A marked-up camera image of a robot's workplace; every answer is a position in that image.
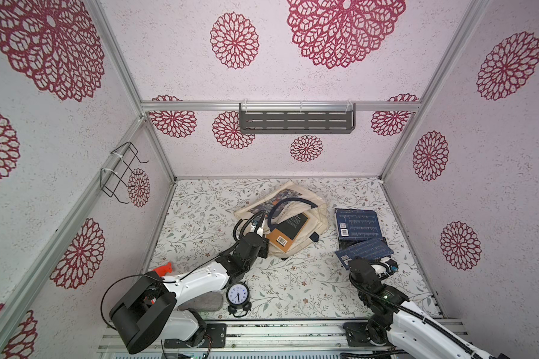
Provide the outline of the beige canvas tote bag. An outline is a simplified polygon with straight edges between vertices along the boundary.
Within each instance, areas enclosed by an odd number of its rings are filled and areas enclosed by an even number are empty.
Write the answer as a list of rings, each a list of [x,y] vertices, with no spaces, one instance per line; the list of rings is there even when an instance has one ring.
[[[261,212],[266,219],[264,236],[268,241],[268,255],[282,260],[293,257],[307,248],[315,247],[322,242],[323,236],[329,229],[328,205],[318,194],[309,189],[288,181],[271,193],[252,204],[234,212],[237,219],[248,220],[254,214]],[[299,235],[300,242],[296,243],[292,252],[277,254],[270,250],[267,235],[271,230],[290,217],[304,213],[308,217],[307,225]]]

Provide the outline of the orange spine book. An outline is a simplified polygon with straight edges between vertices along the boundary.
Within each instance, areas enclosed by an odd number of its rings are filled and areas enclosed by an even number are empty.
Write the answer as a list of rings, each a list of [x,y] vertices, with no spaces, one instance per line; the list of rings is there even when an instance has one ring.
[[[300,242],[299,235],[307,222],[308,217],[301,213],[277,224],[267,235],[269,249],[277,254],[292,252],[296,243]]]

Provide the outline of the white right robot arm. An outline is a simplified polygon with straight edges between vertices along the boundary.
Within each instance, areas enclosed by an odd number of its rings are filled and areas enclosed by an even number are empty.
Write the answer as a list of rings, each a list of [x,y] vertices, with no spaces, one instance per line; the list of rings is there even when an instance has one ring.
[[[373,315],[365,323],[345,323],[349,346],[393,346],[394,350],[375,351],[350,358],[387,358],[409,354],[414,358],[493,358],[494,356],[462,339],[433,320],[409,297],[384,284],[377,273],[379,263],[366,259],[349,263],[349,280],[360,300]]]

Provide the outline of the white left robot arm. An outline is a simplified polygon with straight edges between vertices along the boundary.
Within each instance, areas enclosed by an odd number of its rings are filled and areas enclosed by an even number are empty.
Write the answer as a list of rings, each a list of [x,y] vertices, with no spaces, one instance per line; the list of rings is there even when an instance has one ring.
[[[247,233],[213,262],[182,275],[161,276],[155,271],[139,276],[109,311],[109,319],[131,355],[158,340],[181,340],[199,345],[205,321],[185,303],[207,293],[239,284],[260,256],[266,240]]]

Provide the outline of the black book with barcode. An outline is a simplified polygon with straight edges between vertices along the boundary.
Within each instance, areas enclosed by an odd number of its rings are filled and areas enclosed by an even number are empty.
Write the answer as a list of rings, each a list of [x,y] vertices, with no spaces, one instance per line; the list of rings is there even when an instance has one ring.
[[[342,266],[350,269],[350,262],[356,259],[366,259],[368,261],[380,260],[384,257],[391,257],[394,254],[391,248],[383,241],[383,238],[368,239],[357,242],[347,248],[335,252]]]

